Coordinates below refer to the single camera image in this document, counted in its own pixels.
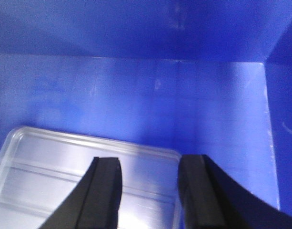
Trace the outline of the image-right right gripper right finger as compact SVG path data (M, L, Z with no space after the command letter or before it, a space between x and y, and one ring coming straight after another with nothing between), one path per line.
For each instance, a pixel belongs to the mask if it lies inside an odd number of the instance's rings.
M207 155L183 155L178 191L186 229L292 229L292 217L262 201Z

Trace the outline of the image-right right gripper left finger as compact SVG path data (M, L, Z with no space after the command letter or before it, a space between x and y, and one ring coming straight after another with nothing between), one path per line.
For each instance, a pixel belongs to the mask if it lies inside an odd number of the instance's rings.
M95 157L72 192L42 224L43 229L116 229L122 196L117 157Z

